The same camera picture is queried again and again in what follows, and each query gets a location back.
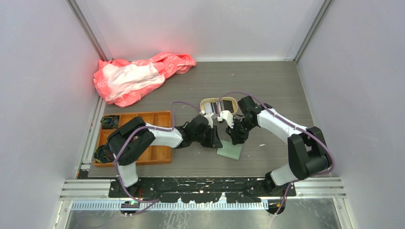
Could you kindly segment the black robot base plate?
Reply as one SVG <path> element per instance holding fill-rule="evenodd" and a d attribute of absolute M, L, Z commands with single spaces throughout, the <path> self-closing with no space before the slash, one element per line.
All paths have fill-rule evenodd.
<path fill-rule="evenodd" d="M 221 196 L 227 203 L 254 203 L 260 198 L 296 195 L 294 186 L 270 188 L 258 177 L 142 177 L 127 190 L 136 198 L 162 203 L 215 203 Z"/>

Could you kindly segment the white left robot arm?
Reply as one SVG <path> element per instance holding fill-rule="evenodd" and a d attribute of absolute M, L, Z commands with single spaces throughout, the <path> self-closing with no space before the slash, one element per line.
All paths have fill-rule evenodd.
<path fill-rule="evenodd" d="M 167 128 L 135 117 L 108 136 L 103 151 L 117 169 L 121 179 L 120 190 L 126 196 L 133 197 L 139 191 L 136 161 L 148 147 L 185 148 L 194 142 L 207 148 L 223 146 L 211 118 L 198 115 L 181 126 Z"/>

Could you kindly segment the beige oval card tray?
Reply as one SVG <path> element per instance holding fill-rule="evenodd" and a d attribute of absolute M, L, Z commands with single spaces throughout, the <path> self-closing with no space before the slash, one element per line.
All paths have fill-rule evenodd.
<path fill-rule="evenodd" d="M 237 101 L 232 97 L 219 98 L 206 98 L 200 102 L 200 108 L 206 114 L 215 113 L 219 114 L 223 110 L 229 111 L 232 115 L 238 111 Z"/>

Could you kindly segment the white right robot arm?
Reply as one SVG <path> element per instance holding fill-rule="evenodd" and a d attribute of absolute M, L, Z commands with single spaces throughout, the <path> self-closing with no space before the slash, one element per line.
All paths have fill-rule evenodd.
<path fill-rule="evenodd" d="M 323 174 L 333 168 L 334 159 L 318 127 L 298 125 L 272 106 L 255 102 L 251 96 L 243 97 L 237 104 L 242 112 L 241 118 L 234 117 L 225 109 L 219 116 L 219 119 L 226 121 L 226 132 L 234 145 L 245 143 L 250 131 L 256 127 L 273 133 L 287 144 L 288 162 L 265 175 L 264 186 L 269 195 L 277 196 L 283 191 L 284 185 Z"/>

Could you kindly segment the green leather card holder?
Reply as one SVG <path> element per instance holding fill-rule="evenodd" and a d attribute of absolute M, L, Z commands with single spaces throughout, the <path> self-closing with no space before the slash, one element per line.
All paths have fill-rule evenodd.
<path fill-rule="evenodd" d="M 232 142 L 221 140 L 222 148 L 218 148 L 216 154 L 233 160 L 239 160 L 242 144 L 233 145 Z"/>

